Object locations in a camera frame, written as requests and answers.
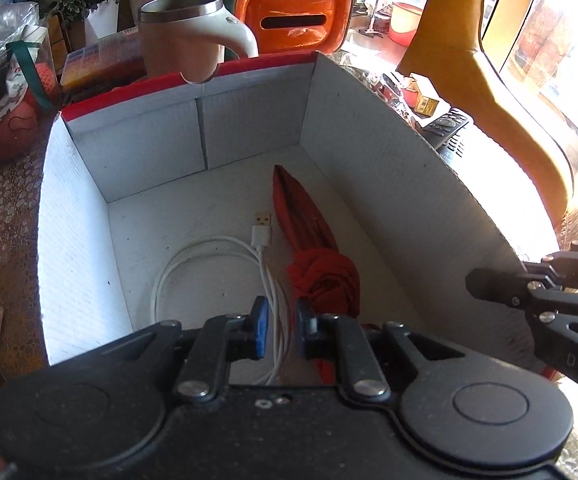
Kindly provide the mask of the red cloth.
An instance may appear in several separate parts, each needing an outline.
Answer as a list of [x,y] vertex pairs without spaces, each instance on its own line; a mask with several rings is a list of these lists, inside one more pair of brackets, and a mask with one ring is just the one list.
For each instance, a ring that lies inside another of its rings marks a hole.
[[283,166],[273,170],[273,206],[280,229],[291,248],[287,267],[298,318],[297,303],[315,314],[357,318],[361,307],[361,279],[354,262],[341,254],[324,215],[303,185]]

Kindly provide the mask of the black remote control upper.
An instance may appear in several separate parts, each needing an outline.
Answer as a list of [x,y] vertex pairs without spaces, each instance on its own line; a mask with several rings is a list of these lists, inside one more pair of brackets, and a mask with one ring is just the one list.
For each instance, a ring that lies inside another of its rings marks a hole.
[[421,128],[421,136],[435,149],[441,148],[456,133],[472,123],[472,118],[458,108],[451,108],[446,114]]

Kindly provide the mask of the red and white cardboard box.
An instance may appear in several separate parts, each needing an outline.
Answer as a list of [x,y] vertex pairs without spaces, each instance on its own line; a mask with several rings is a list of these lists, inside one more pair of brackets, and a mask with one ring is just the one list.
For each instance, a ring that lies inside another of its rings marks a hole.
[[51,127],[37,232],[39,309],[58,363],[147,325],[249,307],[251,263],[165,263],[197,240],[247,240],[292,297],[366,323],[401,321],[537,370],[518,310],[467,292],[475,268],[518,272],[557,246],[536,187],[475,127],[441,155],[320,54],[229,62],[65,107]]

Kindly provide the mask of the small yellow box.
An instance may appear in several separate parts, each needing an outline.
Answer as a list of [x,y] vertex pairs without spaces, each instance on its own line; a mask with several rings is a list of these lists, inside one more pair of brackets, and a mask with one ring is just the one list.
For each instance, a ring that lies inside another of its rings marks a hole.
[[436,96],[425,96],[423,93],[418,93],[414,112],[421,117],[434,116],[440,101]]

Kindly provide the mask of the yellow giraffe-shaped chair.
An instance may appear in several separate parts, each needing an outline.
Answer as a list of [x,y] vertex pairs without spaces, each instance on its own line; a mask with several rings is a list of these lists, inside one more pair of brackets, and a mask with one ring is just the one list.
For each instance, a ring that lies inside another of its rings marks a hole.
[[566,216],[574,177],[566,155],[508,90],[482,50],[484,0],[427,0],[397,68],[426,76],[510,154],[539,192],[552,226]]

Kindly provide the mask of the red plastic basin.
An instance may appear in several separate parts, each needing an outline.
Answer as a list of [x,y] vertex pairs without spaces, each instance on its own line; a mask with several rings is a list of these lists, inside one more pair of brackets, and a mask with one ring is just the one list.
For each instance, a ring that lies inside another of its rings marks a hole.
[[421,10],[418,6],[405,2],[393,4],[388,37],[400,44],[402,47],[408,47],[413,40],[420,22]]

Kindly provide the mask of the colourful flat plastic box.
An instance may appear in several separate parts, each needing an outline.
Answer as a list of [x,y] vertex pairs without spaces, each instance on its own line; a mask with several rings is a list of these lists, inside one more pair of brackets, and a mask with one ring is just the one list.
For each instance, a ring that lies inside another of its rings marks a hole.
[[65,92],[75,92],[145,75],[138,28],[133,27],[71,52],[62,68],[60,84]]

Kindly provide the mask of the clear plastic bag bundle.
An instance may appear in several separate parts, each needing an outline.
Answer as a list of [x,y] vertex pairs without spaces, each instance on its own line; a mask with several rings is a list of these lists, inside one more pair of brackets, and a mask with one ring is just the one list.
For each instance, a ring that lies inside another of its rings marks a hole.
[[0,167],[34,148],[60,102],[38,4],[0,0]]

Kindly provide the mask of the orange and green tissue box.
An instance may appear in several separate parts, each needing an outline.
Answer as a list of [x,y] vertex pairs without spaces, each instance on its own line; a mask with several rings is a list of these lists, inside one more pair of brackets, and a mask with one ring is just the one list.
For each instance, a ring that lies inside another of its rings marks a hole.
[[343,44],[353,0],[224,0],[247,25],[262,54],[332,53]]

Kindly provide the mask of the potted green plant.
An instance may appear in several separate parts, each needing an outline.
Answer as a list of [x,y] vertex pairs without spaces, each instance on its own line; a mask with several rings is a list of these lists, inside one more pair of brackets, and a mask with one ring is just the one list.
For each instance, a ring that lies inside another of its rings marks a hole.
[[55,16],[69,51],[97,44],[118,31],[120,0],[37,0],[40,13]]

